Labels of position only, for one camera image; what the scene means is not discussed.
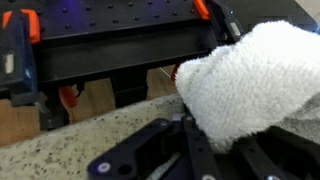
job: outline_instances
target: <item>screw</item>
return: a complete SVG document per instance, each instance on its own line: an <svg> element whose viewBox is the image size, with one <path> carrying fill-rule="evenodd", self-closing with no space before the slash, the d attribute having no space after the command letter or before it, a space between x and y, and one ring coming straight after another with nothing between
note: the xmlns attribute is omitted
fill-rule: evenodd
<svg viewBox="0 0 320 180"><path fill-rule="evenodd" d="M110 163L107 163L107 162L103 162L103 163L99 164L99 166L98 166L98 171L100 173L106 173L110 169L111 169L111 165L110 165Z"/></svg>
<svg viewBox="0 0 320 180"><path fill-rule="evenodd" d="M201 180L216 180L216 178L214 178L210 174L206 174L206 175L202 176Z"/></svg>
<svg viewBox="0 0 320 180"><path fill-rule="evenodd" d="M62 12L63 12L63 13L67 13L67 12L68 12L68 9L63 8L63 9L62 9Z"/></svg>
<svg viewBox="0 0 320 180"><path fill-rule="evenodd" d="M267 180L281 180L281 179L278 178L277 176L270 175L270 176L267 177Z"/></svg>
<svg viewBox="0 0 320 180"><path fill-rule="evenodd" d="M90 26L95 26L95 25L96 25L96 22L94 22L94 21L90 22Z"/></svg>
<svg viewBox="0 0 320 180"><path fill-rule="evenodd" d="M92 8L91 8L90 6L87 6L87 7L86 7L86 10L87 10L87 11L90 11L91 9L92 9Z"/></svg>
<svg viewBox="0 0 320 180"><path fill-rule="evenodd" d="M167 121L161 121L160 125L161 125L161 126L167 126L167 125L168 125L168 122L167 122Z"/></svg>

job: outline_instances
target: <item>black metal bar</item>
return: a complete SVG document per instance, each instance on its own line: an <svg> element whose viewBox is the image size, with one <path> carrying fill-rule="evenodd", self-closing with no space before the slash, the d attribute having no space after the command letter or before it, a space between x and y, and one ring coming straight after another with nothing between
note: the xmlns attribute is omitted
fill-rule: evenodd
<svg viewBox="0 0 320 180"><path fill-rule="evenodd" d="M288 180L281 170L269 159L257 145L254 138L243 138L235 145L235 151L243 158L243 162L251 169L252 179L266 180L277 177Z"/></svg>

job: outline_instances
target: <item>bolt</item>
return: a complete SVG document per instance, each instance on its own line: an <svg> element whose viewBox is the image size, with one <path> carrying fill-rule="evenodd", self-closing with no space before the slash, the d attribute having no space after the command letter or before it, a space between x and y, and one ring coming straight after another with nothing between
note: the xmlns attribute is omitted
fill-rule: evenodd
<svg viewBox="0 0 320 180"><path fill-rule="evenodd" d="M110 163L107 163L107 162L103 162L103 163L99 164L99 166L98 166L98 171L100 173L106 173L110 169L111 169L111 165L110 165Z"/></svg>
<svg viewBox="0 0 320 180"><path fill-rule="evenodd" d="M202 176L201 180L216 180L216 178L214 178L210 174L206 174L206 175Z"/></svg>
<svg viewBox="0 0 320 180"><path fill-rule="evenodd" d="M270 176L267 177L267 180L281 180L281 179L278 178L277 176L270 175Z"/></svg>
<svg viewBox="0 0 320 180"><path fill-rule="evenodd" d="M161 121L160 125L161 125L161 126L167 126L167 125L168 125L168 122L167 122L167 121Z"/></svg>

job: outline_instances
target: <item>wooden surface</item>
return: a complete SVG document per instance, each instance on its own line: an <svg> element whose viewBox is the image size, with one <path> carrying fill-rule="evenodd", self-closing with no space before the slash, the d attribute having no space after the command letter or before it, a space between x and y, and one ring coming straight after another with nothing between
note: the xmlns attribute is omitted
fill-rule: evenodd
<svg viewBox="0 0 320 180"><path fill-rule="evenodd" d="M164 67L171 74L173 67ZM160 69L148 72L148 99L176 92L175 85ZM109 79L88 82L79 98L79 104L68 109L72 123L86 120L115 109ZM0 100L0 147L41 134L38 111L34 107L11 108L10 102Z"/></svg>

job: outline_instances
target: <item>black plastic part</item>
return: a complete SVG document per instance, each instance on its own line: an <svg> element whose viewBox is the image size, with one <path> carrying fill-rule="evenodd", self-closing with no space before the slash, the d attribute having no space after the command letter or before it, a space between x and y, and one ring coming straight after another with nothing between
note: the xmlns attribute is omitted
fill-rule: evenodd
<svg viewBox="0 0 320 180"><path fill-rule="evenodd" d="M6 27L0 29L0 82L14 107L32 104L38 98L29 20L19 10L13 11Z"/></svg>

